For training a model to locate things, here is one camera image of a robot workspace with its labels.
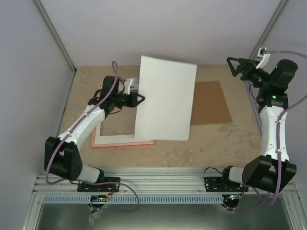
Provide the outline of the sunset landscape photo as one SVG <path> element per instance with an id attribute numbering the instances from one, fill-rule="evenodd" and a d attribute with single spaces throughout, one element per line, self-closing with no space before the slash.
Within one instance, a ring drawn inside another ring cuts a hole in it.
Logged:
<path id="1" fill-rule="evenodd" d="M 187 141 L 197 65 L 142 56 L 135 136 Z"/>

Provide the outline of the pink picture frame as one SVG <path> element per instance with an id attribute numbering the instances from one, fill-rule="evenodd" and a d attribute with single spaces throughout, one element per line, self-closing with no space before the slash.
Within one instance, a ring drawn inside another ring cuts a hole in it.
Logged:
<path id="1" fill-rule="evenodd" d="M 124 90 L 124 83 L 119 84 L 119 91 Z M 100 134 L 101 124 L 96 126 L 91 134 L 92 148 L 122 148 L 122 147 L 136 147 L 136 146 L 151 146 L 154 144 L 153 140 L 142 140 L 135 138 L 134 134 L 129 135 L 113 135 L 102 136 Z"/>

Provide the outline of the brown cardboard backing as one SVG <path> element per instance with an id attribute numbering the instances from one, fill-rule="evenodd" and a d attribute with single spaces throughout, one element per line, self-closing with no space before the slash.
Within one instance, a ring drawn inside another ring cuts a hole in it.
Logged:
<path id="1" fill-rule="evenodd" d="M 197 82 L 190 124 L 197 126 L 231 122 L 232 118 L 220 82 Z"/>

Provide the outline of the white mat board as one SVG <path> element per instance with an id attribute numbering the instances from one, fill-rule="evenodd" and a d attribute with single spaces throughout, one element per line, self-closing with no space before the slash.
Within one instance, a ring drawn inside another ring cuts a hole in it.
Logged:
<path id="1" fill-rule="evenodd" d="M 152 146 L 153 140 L 135 137 L 136 108 L 123 107 L 115 109 L 99 124 L 91 136 L 92 148 L 120 148 L 136 146 Z"/>

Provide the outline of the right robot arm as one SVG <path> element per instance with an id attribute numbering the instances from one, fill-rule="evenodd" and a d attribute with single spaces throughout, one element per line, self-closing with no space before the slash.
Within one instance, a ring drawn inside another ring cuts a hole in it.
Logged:
<path id="1" fill-rule="evenodd" d="M 295 76 L 298 65 L 288 59 L 280 60 L 271 73 L 263 70 L 268 58 L 261 61 L 228 57 L 232 75 L 241 75 L 259 89 L 256 97 L 261 120 L 261 148 L 257 158 L 243 168 L 223 169 L 220 186 L 232 191 L 237 183 L 270 193 L 280 193 L 295 176 L 297 167 L 290 163 L 285 143 L 285 120 L 288 96 L 286 90 Z"/>

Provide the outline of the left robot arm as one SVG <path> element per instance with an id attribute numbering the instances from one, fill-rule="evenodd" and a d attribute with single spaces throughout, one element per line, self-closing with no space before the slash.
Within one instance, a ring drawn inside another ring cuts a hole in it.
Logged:
<path id="1" fill-rule="evenodd" d="M 94 191 L 101 191 L 106 184 L 104 171 L 86 165 L 79 153 L 84 141 L 115 108 L 135 108 L 145 97 L 133 90 L 135 78 L 121 80 L 106 76 L 102 88 L 88 101 L 82 115 L 58 137 L 49 137 L 45 142 L 44 169 L 45 181 L 52 184 L 49 174 L 64 180 L 88 184 Z"/>

